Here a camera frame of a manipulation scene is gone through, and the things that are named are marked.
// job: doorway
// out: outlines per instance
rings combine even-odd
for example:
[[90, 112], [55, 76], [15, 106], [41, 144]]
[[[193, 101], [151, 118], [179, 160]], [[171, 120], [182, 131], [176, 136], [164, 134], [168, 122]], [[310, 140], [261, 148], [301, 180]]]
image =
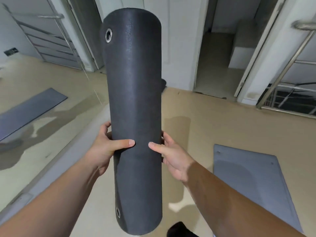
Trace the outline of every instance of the doorway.
[[209, 0], [193, 91], [236, 97], [284, 0]]

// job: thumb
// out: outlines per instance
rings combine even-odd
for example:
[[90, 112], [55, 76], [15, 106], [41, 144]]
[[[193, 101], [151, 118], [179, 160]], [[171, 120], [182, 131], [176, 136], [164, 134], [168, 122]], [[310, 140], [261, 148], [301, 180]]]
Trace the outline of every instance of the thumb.
[[159, 145], [159, 144], [156, 144], [153, 142], [149, 142], [148, 146], [150, 149], [152, 149], [153, 151], [156, 151], [160, 154], [163, 154], [163, 155], [167, 154], [168, 147], [166, 147], [165, 145]]
[[135, 140], [116, 140], [110, 141], [110, 150], [116, 151], [124, 148], [129, 148], [135, 145]]

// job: right hand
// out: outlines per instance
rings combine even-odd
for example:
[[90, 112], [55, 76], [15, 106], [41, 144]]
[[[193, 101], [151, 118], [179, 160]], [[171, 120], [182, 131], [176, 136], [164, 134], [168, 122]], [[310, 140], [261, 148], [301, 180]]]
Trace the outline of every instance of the right hand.
[[188, 169], [195, 160], [166, 132], [162, 134], [164, 145], [149, 142], [148, 146], [153, 151], [164, 155], [163, 162], [168, 166], [172, 176], [186, 183], [188, 181]]

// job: rolled yoga mat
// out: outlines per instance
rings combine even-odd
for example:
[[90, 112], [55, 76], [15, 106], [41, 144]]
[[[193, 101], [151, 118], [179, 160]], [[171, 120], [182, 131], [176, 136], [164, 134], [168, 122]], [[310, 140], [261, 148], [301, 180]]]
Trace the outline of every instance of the rolled yoga mat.
[[114, 153], [116, 219], [131, 235], [153, 231], [162, 219], [161, 24], [143, 9], [113, 11], [101, 28], [114, 140], [134, 147]]

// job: flat mat on floor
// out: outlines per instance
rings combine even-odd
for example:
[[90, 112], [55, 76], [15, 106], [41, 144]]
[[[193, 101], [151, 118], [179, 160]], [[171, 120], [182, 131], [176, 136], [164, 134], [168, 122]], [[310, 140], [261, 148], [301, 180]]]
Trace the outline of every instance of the flat mat on floor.
[[67, 96], [49, 88], [0, 114], [0, 141], [65, 99]]
[[303, 232], [276, 156], [215, 144], [214, 174]]

